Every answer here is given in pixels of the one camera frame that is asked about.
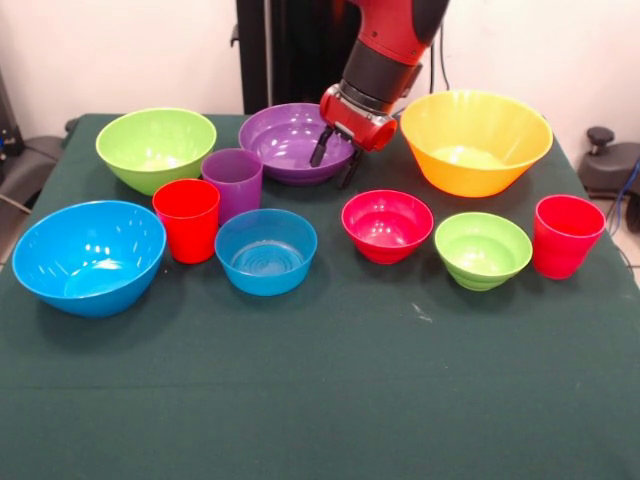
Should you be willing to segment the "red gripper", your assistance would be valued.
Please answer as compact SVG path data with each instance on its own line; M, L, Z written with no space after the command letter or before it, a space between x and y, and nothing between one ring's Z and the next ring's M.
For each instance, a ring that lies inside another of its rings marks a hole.
M365 151L380 151L392 139L398 121L387 113L379 113L357 105L343 93L338 84L329 87L319 104L320 114L328 125L318 138L310 158L310 166L317 168L325 155L329 138L334 133L346 136L357 146L338 182L339 189L351 183Z

